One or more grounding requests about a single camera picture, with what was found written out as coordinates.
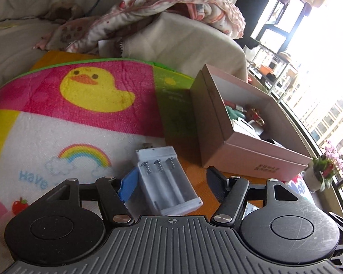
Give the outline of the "pink floral blanket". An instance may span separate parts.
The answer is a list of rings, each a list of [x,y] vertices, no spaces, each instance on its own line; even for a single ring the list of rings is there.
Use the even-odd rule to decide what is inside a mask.
[[[42,37],[40,50],[90,53],[98,42],[146,18],[172,12],[207,24],[233,39],[244,35],[245,19],[230,0],[121,0],[102,16],[68,21]]]

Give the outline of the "potted pink flower plant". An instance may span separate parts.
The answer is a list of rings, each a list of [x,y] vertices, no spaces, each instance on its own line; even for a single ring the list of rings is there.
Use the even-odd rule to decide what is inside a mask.
[[[326,140],[321,156],[312,159],[304,171],[303,179],[310,192],[315,193],[329,188],[334,177],[343,177],[343,158],[337,148]]]

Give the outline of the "brown animal figurine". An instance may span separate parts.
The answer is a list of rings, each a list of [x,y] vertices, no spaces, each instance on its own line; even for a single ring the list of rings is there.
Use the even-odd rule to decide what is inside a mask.
[[[255,108],[250,108],[247,110],[246,118],[247,118],[247,121],[254,121],[261,127],[265,125],[265,121],[260,116],[260,112]]]

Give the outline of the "colourful duck blanket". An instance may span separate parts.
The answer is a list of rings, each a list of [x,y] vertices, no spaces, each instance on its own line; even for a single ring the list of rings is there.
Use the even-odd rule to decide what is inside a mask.
[[[190,92],[198,73],[93,59],[31,71],[0,88],[0,272],[12,262],[3,233],[14,216],[66,179],[125,176],[146,145],[175,149],[200,212],[212,213]]]

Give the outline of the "teal green toy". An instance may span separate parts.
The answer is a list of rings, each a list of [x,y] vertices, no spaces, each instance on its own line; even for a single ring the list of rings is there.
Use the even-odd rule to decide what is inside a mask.
[[[237,120],[239,118],[245,120],[245,115],[239,111],[239,110],[234,110],[232,107],[230,106],[225,106],[226,110],[227,110],[227,114],[229,115],[230,120]]]

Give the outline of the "white product box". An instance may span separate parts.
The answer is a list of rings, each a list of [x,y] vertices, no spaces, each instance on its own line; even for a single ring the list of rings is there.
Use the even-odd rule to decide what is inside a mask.
[[[232,129],[234,132],[238,132],[244,135],[248,135],[250,137],[260,139],[260,136],[255,131],[252,125],[248,124],[243,119],[231,120]]]

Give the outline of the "beige covered sofa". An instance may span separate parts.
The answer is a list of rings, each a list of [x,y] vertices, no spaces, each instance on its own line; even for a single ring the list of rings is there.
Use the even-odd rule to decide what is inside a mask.
[[[0,88],[51,50],[246,80],[244,29],[230,0],[0,0]]]

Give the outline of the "pink cardboard box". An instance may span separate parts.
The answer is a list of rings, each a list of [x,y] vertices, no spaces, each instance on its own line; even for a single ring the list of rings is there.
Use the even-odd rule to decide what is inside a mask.
[[[289,181],[310,163],[295,127],[268,94],[208,64],[190,92],[203,167]]]

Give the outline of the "metal storage rack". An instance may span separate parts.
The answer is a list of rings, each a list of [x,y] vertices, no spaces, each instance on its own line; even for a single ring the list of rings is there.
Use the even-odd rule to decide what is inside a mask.
[[[289,33],[275,25],[264,26],[244,46],[250,72],[269,94],[288,102],[298,88],[299,72],[285,50]]]

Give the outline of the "white battery charger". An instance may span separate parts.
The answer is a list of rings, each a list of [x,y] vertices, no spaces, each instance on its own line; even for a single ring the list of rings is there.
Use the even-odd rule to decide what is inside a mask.
[[[187,215],[203,205],[172,146],[136,150],[136,167],[153,215]]]

